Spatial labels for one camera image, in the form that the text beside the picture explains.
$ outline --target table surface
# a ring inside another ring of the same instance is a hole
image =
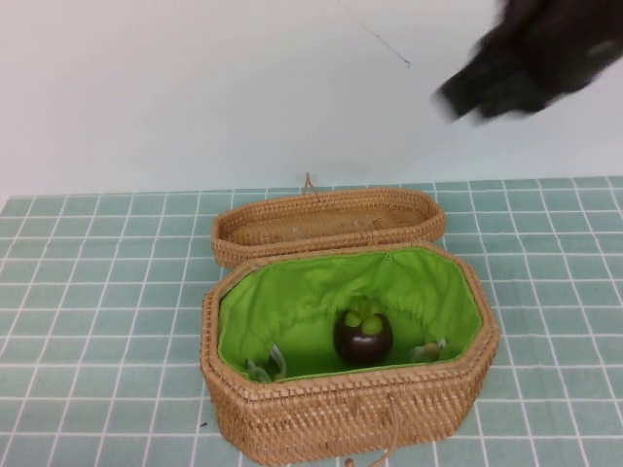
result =
[[[446,210],[439,244],[478,270],[502,340],[456,435],[387,464],[619,465],[623,177],[409,188]],[[210,227],[217,213],[292,193],[10,198],[0,467],[255,465],[220,436],[199,369],[202,297],[227,273]]]

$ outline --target black fabric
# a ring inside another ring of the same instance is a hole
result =
[[[475,56],[439,94],[456,119],[533,114],[623,56],[623,0],[507,0]]]

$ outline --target basket lid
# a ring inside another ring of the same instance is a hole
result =
[[[235,268],[254,258],[441,238],[446,215],[425,192],[361,188],[251,202],[214,220],[214,260]]]

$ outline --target white backdrop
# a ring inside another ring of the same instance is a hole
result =
[[[531,119],[445,122],[430,95],[494,15],[495,0],[4,0],[0,195],[622,173],[620,65]]]

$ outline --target mangosteen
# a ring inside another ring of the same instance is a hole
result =
[[[338,355],[352,365],[380,364],[393,345],[391,326],[381,304],[354,299],[335,323],[333,344]]]

